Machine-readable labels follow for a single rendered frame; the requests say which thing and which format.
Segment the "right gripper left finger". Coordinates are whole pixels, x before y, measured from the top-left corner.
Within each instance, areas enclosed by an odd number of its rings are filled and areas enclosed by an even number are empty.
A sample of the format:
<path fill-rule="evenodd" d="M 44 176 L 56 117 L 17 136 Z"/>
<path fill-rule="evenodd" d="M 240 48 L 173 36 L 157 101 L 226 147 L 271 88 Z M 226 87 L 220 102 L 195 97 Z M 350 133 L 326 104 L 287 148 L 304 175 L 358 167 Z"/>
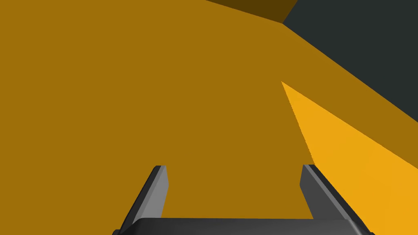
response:
<path fill-rule="evenodd" d="M 120 231 L 142 218 L 161 218 L 169 188 L 166 166 L 155 166 L 126 215 Z"/>

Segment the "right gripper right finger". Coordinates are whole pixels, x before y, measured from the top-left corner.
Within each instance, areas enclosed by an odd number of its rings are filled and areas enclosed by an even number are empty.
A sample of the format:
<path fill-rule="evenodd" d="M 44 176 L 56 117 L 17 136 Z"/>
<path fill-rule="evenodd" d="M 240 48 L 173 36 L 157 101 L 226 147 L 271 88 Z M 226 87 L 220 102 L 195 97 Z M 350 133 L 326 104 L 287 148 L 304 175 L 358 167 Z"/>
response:
<path fill-rule="evenodd" d="M 359 219 L 315 165 L 303 165 L 300 188 L 314 219 Z"/>

